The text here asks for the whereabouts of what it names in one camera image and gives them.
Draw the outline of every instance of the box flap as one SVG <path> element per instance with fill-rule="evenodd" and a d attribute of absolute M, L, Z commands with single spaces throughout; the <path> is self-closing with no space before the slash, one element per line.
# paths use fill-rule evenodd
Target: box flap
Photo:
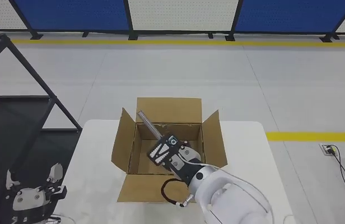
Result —
<path fill-rule="evenodd" d="M 129 166 L 130 152 L 134 139 L 135 122 L 128 112 L 123 108 L 120 117 L 118 131 L 114 141 L 111 161 L 121 170 L 127 172 Z"/>
<path fill-rule="evenodd" d="M 223 167 L 227 165 L 218 110 L 202 124 L 206 163 Z"/>
<path fill-rule="evenodd" d="M 153 123 L 201 123 L 202 104 L 197 98 L 138 98 L 142 110 Z"/>
<path fill-rule="evenodd" d="M 166 202 L 161 195 L 161 186 L 173 175 L 128 174 L 120 191 L 118 202 Z M 183 202 L 189 195 L 185 183 L 170 182 L 165 188 L 169 198 Z"/>

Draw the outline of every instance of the white table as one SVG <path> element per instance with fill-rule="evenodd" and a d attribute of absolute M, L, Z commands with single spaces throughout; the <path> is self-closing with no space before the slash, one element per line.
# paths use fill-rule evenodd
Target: white table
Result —
<path fill-rule="evenodd" d="M 118 120 L 85 124 L 63 182 L 67 196 L 59 201 L 55 213 L 70 216 L 77 224 L 204 223 L 194 203 L 177 208 L 168 203 L 116 202 L 125 178 L 110 161 L 118 124 Z M 257 186 L 269 199 L 276 224 L 282 224 L 292 211 L 262 125 L 221 122 L 221 129 L 229 163 L 224 169 Z M 286 223 L 293 223 L 293 218 L 289 220 Z"/>

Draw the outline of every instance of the metal rod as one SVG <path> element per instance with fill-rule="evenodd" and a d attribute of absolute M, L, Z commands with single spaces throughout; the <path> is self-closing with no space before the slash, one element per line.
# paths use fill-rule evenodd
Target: metal rod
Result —
<path fill-rule="evenodd" d="M 31 64 L 27 61 L 27 59 L 22 55 L 22 53 L 16 48 L 16 46 L 12 43 L 9 37 L 5 34 L 0 35 L 0 38 L 7 42 L 8 49 L 14 54 L 14 56 L 21 62 L 21 64 L 27 69 L 27 71 L 31 74 L 31 76 L 35 79 L 36 82 L 43 88 L 43 90 L 52 98 L 54 99 L 56 105 L 61 109 L 61 111 L 67 116 L 67 118 L 74 124 L 74 126 L 79 130 L 82 131 L 82 127 L 78 124 L 78 122 L 74 119 L 72 114 L 64 107 L 62 102 L 55 96 L 53 91 L 48 87 L 48 85 L 43 81 L 43 79 L 39 76 L 36 70 L 31 66 Z"/>
<path fill-rule="evenodd" d="M 138 112 L 138 116 L 141 118 L 141 120 L 144 122 L 144 124 L 148 127 L 148 129 L 151 131 L 151 133 L 160 140 L 162 138 L 162 134 L 155 128 L 155 126 L 148 120 L 148 118 L 145 116 L 143 111 Z"/>

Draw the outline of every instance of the black cable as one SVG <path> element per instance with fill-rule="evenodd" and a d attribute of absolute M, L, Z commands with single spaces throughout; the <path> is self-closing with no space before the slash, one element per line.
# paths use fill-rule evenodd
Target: black cable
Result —
<path fill-rule="evenodd" d="M 345 172 L 345 168 L 342 166 L 342 156 L 341 156 L 341 152 L 339 151 L 339 148 L 338 148 L 337 146 L 334 146 L 334 147 L 335 147 L 335 148 L 337 149 L 337 151 L 338 151 L 339 160 L 336 158 L 335 154 L 334 154 L 334 157 L 335 157 L 335 159 L 337 159 L 337 161 L 338 161 L 340 167 L 343 168 L 343 170 L 344 170 L 344 172 Z"/>
<path fill-rule="evenodd" d="M 343 165 L 342 165 L 342 156 L 341 156 L 341 152 L 339 151 L 339 148 L 338 148 L 337 146 L 334 146 L 334 147 L 338 150 L 339 159 L 336 157 L 335 152 L 334 152 L 334 150 L 332 149 L 332 146 L 331 146 L 331 149 L 329 149 L 329 150 L 327 150 L 327 151 L 328 151 L 329 153 L 331 153 L 331 154 L 334 156 L 334 158 L 338 161 L 338 163 L 339 163 L 339 168 L 341 169 L 342 179 L 343 179 L 344 184 L 345 184 L 345 178 L 344 178 L 344 174 L 343 174 L 343 170 L 344 170 L 344 172 L 345 172 L 345 168 L 344 168 Z"/>
<path fill-rule="evenodd" d="M 165 198 L 166 201 L 170 202 L 171 204 L 173 205 L 177 205 L 177 201 L 175 200 L 172 200 L 170 198 L 168 198 L 164 192 L 164 189 L 166 187 L 166 185 L 169 183 L 169 182 L 172 182 L 172 181 L 179 181 L 179 182 L 183 182 L 182 180 L 179 180 L 179 179 L 176 179 L 176 178 L 172 178 L 172 179 L 169 179 L 169 180 L 166 180 L 163 185 L 161 186 L 161 195 L 163 196 L 163 198 Z"/>

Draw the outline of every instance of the electrical cable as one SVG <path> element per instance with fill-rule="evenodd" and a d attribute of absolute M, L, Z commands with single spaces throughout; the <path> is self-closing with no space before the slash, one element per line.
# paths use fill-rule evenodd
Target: electrical cable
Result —
<path fill-rule="evenodd" d="M 255 185 L 253 185 L 252 183 L 248 182 L 247 180 L 244 180 L 244 179 L 242 179 L 242 178 L 239 178 L 239 177 L 237 177 L 237 176 L 235 176 L 235 175 L 233 175 L 233 174 L 231 174 L 231 173 L 229 173 L 229 172 L 227 172 L 227 171 L 221 169 L 221 168 L 218 167 L 218 166 L 214 166 L 214 165 L 211 165 L 211 164 L 196 164 L 196 163 L 194 163 L 194 162 L 189 162 L 189 161 L 187 161 L 187 160 L 184 159 L 180 154 L 178 154 L 178 156 L 180 157 L 180 159 L 181 159 L 182 161 L 186 162 L 187 164 L 214 167 L 215 169 L 221 170 L 221 171 L 225 172 L 226 174 L 228 174 L 228 175 L 230 175 L 230 176 L 232 176 L 232 177 L 234 177 L 234 178 L 236 178 L 236 179 L 238 179 L 238 180 L 240 180 L 240 181 L 242 181 L 242 182 L 244 182 L 244 183 L 246 183 L 246 184 L 252 186 L 255 190 L 257 190 L 257 191 L 263 196 L 263 198 L 267 201 L 268 205 L 270 206 L 270 208 L 271 208 L 271 216 L 272 216 L 272 224 L 274 224 L 273 208 L 272 208 L 272 206 L 271 206 L 269 200 L 267 199 L 267 197 L 266 197 L 266 196 L 265 196 Z"/>
<path fill-rule="evenodd" d="M 337 149 L 337 151 L 338 151 L 339 159 L 338 159 L 337 156 L 335 155 L 335 152 L 334 152 L 334 150 L 333 150 L 332 148 L 327 150 L 330 154 L 332 154 L 332 155 L 334 156 L 334 158 L 335 158 L 335 159 L 337 160 L 337 162 L 339 163 L 339 168 L 340 168 L 340 170 L 341 170 L 341 176 L 342 176 L 343 182 L 344 182 L 344 184 L 345 184 L 345 178 L 344 178 L 344 174 L 343 174 L 343 170 L 344 170 L 344 172 L 345 172 L 345 168 L 344 168 L 343 165 L 342 165 L 342 156 L 341 156 L 341 152 L 339 151 L 339 148 L 338 148 L 336 145 L 331 144 L 330 146 L 331 146 L 331 147 L 334 146 L 334 147 Z"/>
<path fill-rule="evenodd" d="M 292 215 L 292 214 L 288 214 L 286 215 L 284 218 L 283 218 L 283 223 L 282 224 L 285 224 L 285 221 L 287 220 L 288 217 L 293 217 L 294 219 L 298 220 L 301 224 L 303 224 L 303 222 L 297 218 L 296 216 Z"/>
<path fill-rule="evenodd" d="M 179 179 L 176 179 L 176 178 L 171 178 L 171 179 L 169 179 L 169 180 L 166 180 L 166 181 L 163 183 L 163 185 L 161 186 L 161 195 L 163 196 L 163 198 L 165 198 L 165 200 L 167 200 L 167 202 L 170 202 L 171 204 L 174 204 L 174 205 L 176 205 L 176 206 L 184 207 L 184 205 L 183 205 L 182 203 L 179 203 L 179 202 L 177 202 L 177 201 L 175 201 L 175 200 L 170 199 L 170 198 L 169 198 L 168 196 L 166 196 L 166 194 L 165 194 L 164 189 L 165 189 L 166 185 L 167 185 L 169 182 L 172 182 L 172 181 L 183 182 L 182 180 L 179 180 Z"/>
<path fill-rule="evenodd" d="M 60 218 L 67 218 L 67 219 L 71 220 L 74 224 L 77 224 L 74 219 L 70 218 L 69 216 L 65 216 L 63 214 L 52 214 L 52 216 L 58 216 Z"/>

